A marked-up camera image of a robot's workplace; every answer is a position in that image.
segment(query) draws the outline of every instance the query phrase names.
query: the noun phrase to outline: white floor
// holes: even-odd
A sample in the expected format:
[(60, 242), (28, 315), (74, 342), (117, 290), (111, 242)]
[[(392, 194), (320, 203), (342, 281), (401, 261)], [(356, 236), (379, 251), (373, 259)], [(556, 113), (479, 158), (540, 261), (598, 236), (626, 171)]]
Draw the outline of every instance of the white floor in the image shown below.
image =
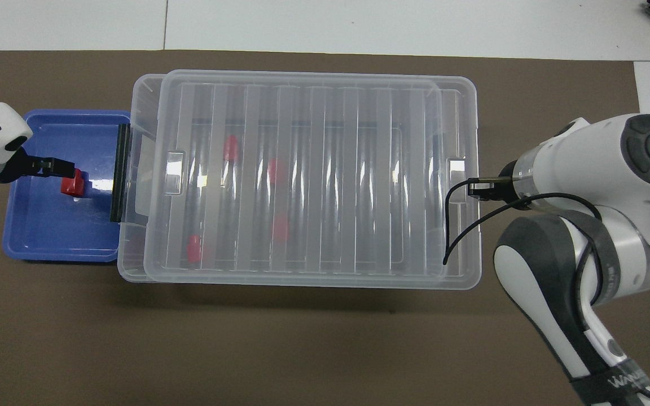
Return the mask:
[(0, 50), (224, 49), (635, 63), (650, 112), (641, 0), (0, 0)]

